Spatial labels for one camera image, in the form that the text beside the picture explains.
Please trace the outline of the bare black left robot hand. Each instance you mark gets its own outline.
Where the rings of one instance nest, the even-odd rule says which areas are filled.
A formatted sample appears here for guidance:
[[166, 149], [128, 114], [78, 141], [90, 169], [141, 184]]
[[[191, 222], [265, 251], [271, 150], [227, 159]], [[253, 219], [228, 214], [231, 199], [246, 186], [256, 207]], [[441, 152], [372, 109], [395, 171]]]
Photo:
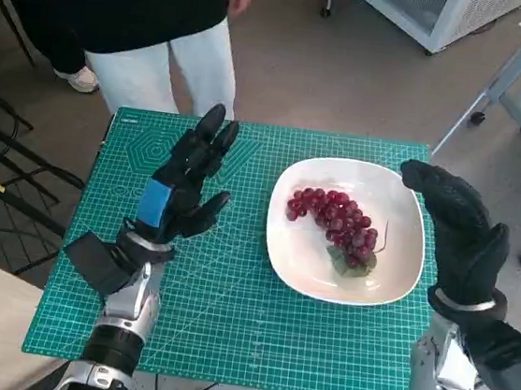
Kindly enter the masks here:
[[239, 124], [226, 123], [225, 117], [224, 105], [214, 105], [175, 143], [167, 162], [153, 172], [143, 190], [135, 234], [163, 245], [178, 236], [202, 234], [215, 225], [230, 193], [222, 191], [203, 202], [201, 192], [203, 183], [220, 170], [239, 134]]

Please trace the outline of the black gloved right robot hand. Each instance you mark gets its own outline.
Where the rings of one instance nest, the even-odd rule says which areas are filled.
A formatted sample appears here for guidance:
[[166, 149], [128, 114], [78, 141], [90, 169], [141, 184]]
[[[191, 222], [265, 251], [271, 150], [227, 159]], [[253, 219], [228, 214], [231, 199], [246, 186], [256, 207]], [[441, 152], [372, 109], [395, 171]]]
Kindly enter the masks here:
[[492, 224], [478, 192], [442, 167], [409, 160], [400, 169], [405, 187], [424, 198], [434, 226], [434, 288], [460, 308], [490, 306], [508, 257], [508, 226]]

